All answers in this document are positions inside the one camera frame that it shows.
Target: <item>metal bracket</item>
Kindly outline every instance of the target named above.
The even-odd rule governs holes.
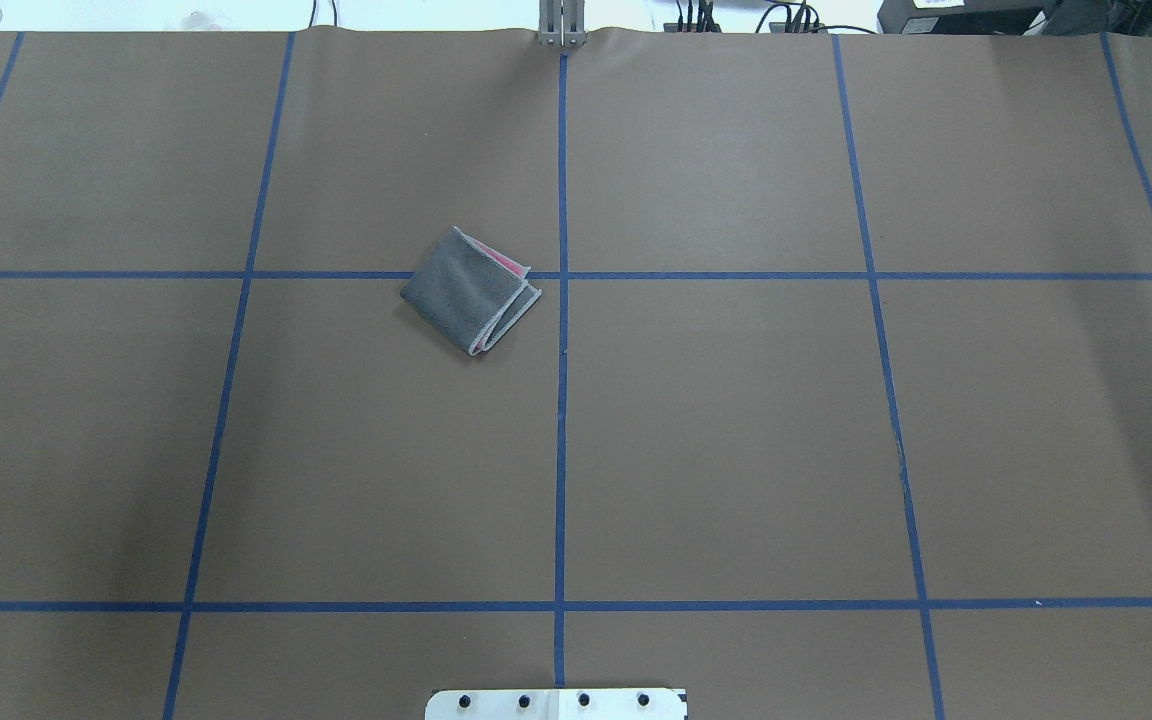
[[[585,45],[585,0],[540,0],[540,45]]]
[[[666,688],[442,691],[425,720],[687,720],[687,691]]]

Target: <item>white background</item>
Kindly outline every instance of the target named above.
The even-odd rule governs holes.
[[[877,29],[881,0],[813,0],[827,24]],[[0,31],[161,31],[182,29],[191,13],[205,13],[221,29],[287,31],[306,26],[312,0],[0,0]],[[718,0],[725,32],[753,32],[763,0]],[[340,24],[353,29],[536,28],[538,0],[338,0]],[[627,26],[659,31],[679,15],[673,0],[586,0],[586,28]],[[776,10],[774,18],[781,18]],[[317,23],[332,23],[329,0],[319,0]]]

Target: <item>black box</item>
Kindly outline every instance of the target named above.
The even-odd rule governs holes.
[[[882,0],[884,32],[918,35],[1024,35],[1043,0],[965,0],[957,8],[918,8],[915,0]]]

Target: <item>sticker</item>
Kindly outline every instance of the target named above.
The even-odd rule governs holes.
[[[900,32],[901,35],[932,32],[932,29],[937,28],[937,20],[939,18],[909,18],[909,22],[905,22],[905,29]]]

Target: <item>towel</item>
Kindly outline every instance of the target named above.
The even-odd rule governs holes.
[[[492,350],[540,297],[517,264],[453,227],[403,286],[403,300],[470,355]]]

